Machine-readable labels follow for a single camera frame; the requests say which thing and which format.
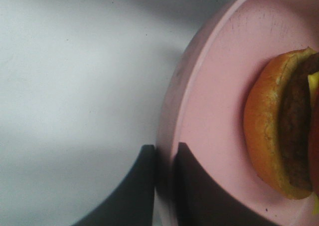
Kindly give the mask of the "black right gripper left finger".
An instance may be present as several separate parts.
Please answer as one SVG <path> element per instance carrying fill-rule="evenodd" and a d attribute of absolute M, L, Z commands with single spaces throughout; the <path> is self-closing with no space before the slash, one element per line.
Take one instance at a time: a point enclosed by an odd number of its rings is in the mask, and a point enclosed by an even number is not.
<path fill-rule="evenodd" d="M 155 198 L 156 152 L 141 147 L 128 174 L 116 189 L 76 226 L 151 226 Z"/>

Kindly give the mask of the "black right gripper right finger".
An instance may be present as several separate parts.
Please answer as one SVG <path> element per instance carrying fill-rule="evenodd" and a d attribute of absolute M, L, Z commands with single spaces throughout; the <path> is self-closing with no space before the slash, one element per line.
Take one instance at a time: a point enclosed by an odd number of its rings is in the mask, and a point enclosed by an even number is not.
<path fill-rule="evenodd" d="M 173 195 L 179 226 L 272 226 L 222 189 L 186 143 L 174 159 Z"/>

